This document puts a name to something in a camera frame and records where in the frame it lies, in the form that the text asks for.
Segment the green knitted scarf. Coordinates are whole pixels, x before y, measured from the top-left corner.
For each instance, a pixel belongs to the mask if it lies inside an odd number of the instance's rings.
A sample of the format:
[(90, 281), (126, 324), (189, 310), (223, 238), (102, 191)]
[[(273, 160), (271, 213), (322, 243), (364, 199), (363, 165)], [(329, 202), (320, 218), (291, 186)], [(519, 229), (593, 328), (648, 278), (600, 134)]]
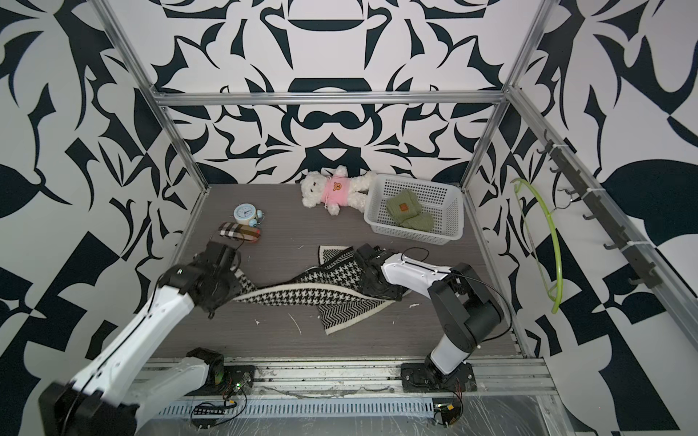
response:
[(419, 203), (416, 194), (409, 189), (404, 189), (396, 196), (387, 199), (385, 206), (398, 225), (423, 212), (423, 206)]
[(400, 226), (410, 230), (430, 233), (434, 230), (434, 218), (432, 214), (422, 212), (421, 214), (406, 219)]

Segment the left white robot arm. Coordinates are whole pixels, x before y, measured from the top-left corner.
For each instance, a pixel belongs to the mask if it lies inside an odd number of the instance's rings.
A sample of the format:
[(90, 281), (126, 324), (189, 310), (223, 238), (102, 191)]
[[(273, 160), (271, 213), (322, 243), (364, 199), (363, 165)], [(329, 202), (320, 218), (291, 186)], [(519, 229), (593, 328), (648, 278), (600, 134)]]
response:
[(196, 348), (146, 383), (136, 376), (192, 310), (213, 317), (240, 296), (240, 255), (210, 242), (187, 265), (168, 269), (145, 307), (69, 383), (51, 383), (38, 406), (46, 435), (134, 435), (172, 401), (191, 392), (229, 401), (250, 390), (256, 369), (227, 366), (218, 352)]

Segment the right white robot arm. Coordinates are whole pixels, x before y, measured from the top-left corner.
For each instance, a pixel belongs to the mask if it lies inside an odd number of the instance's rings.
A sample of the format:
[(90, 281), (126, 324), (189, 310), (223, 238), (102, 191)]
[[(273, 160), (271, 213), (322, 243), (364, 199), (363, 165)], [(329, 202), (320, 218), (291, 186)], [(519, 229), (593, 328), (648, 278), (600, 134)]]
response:
[(403, 253), (363, 245), (354, 259), (363, 271), (361, 293), (397, 301), (406, 291), (427, 297), (444, 335), (423, 363), (404, 363), (400, 378), (407, 392), (475, 392), (476, 377), (467, 360), (505, 321), (502, 297), (482, 282), (472, 267), (429, 265)]

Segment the houndstooth black white garment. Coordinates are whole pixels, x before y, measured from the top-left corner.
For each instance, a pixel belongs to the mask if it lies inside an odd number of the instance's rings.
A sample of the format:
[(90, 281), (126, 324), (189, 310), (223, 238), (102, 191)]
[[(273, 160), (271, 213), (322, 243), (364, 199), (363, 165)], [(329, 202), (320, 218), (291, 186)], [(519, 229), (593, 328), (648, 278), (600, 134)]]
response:
[(352, 247), (321, 245), (319, 265), (286, 283), (264, 288), (256, 287), (245, 273), (238, 271), (236, 277), (242, 292), (233, 301), (265, 306), (314, 306), (325, 333), (330, 335), (379, 314), (410, 294), (405, 287), (398, 289), (396, 298), (364, 294), (365, 273), (354, 259), (355, 254)]

